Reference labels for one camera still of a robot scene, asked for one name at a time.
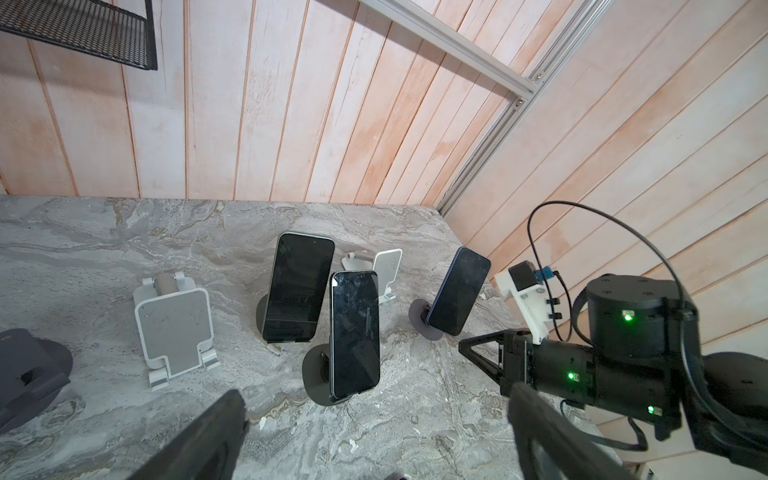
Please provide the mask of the reflective black phone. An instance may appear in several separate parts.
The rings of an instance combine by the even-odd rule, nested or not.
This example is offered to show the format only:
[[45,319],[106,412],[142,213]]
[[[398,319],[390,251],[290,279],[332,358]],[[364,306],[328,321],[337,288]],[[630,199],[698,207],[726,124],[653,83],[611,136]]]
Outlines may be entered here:
[[336,401],[380,381],[378,276],[372,270],[339,271],[330,278],[329,388]]

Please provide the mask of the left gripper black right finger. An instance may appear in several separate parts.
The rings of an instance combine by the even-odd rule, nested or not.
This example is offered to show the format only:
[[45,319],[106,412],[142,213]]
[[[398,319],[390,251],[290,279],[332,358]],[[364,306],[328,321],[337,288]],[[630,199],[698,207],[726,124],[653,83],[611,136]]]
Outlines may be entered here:
[[511,388],[508,421],[525,479],[632,477],[524,383]]

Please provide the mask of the white folding phone stand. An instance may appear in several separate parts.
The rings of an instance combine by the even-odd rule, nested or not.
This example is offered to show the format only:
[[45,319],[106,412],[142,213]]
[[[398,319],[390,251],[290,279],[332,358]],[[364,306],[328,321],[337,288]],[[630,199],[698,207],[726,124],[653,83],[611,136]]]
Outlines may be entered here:
[[151,390],[193,370],[220,366],[209,293],[192,278],[181,271],[144,278],[133,301]]

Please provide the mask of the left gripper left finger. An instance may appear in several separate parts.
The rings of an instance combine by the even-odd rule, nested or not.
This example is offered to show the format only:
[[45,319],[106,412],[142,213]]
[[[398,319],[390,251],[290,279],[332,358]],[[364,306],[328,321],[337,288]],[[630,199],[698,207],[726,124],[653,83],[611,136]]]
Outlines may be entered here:
[[231,479],[248,430],[244,399],[229,390],[131,477]]

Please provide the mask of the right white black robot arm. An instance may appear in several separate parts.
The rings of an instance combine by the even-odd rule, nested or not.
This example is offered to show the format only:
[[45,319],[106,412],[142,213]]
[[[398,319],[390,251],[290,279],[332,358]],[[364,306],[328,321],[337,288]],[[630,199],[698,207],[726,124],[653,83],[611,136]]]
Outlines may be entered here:
[[767,361],[701,353],[698,309],[680,283],[606,274],[571,304],[589,317],[582,344],[535,337],[532,328],[467,338],[460,353],[503,396],[525,384],[575,408],[653,426],[657,440],[686,426],[694,447],[767,471]]

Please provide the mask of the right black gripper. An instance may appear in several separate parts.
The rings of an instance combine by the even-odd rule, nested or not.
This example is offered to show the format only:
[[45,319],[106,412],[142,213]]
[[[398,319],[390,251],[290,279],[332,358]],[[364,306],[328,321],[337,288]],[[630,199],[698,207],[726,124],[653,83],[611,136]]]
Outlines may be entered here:
[[458,351],[502,387],[505,397],[514,384],[524,383],[572,403],[595,402],[596,367],[587,346],[552,340],[534,344],[527,330],[501,330],[462,339]]

